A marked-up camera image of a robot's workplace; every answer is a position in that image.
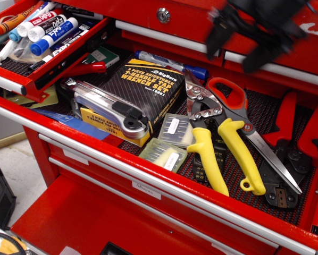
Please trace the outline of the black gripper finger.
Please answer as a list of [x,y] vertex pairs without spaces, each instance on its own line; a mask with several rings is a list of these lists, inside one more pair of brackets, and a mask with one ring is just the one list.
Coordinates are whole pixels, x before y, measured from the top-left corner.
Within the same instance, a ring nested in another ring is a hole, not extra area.
[[258,45],[242,62],[246,74],[253,73],[263,65],[271,63],[283,53],[277,45]]
[[217,18],[213,24],[214,26],[205,42],[208,60],[213,59],[215,53],[231,38],[237,29],[235,18]]

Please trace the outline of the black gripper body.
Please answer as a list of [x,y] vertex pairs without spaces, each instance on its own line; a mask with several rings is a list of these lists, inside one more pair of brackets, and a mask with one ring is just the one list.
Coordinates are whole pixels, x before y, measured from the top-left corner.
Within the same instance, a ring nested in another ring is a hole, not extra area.
[[235,18],[236,32],[259,45],[277,45],[290,50],[294,38],[305,38],[304,32],[292,18],[308,1],[227,1],[223,9],[215,9],[215,19]]

